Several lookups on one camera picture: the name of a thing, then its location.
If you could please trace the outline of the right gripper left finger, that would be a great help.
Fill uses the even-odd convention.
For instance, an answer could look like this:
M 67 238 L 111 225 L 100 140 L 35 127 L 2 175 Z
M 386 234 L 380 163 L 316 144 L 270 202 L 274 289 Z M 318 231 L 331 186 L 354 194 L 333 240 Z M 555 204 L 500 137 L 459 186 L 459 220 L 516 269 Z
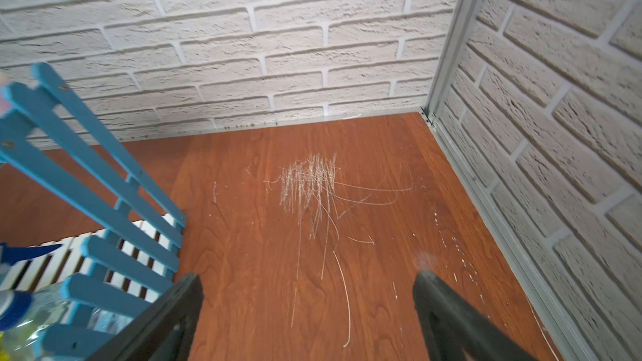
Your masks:
M 89 360 L 187 360 L 204 300 L 202 281 L 189 273 Z

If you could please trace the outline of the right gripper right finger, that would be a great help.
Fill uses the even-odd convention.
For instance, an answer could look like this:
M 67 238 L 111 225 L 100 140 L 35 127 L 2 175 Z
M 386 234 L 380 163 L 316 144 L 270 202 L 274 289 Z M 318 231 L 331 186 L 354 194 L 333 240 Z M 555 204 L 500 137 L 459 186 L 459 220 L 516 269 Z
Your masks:
M 532 360 L 431 271 L 418 272 L 413 300 L 431 360 Z

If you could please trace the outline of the clear blue spray bottle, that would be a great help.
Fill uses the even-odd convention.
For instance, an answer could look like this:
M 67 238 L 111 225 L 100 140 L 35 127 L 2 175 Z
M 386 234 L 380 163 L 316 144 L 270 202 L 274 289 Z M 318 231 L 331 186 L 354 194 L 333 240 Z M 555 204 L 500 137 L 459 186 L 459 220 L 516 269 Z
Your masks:
M 1 242 L 1 277 L 18 262 L 45 256 L 60 244 L 43 247 L 10 247 Z M 34 345 L 43 331 L 53 324 L 62 324 L 72 302 L 60 294 L 62 283 L 37 292 L 17 289 L 1 290 L 1 360 L 41 360 Z M 133 319 L 104 309 L 95 309 L 89 329 L 116 335 Z

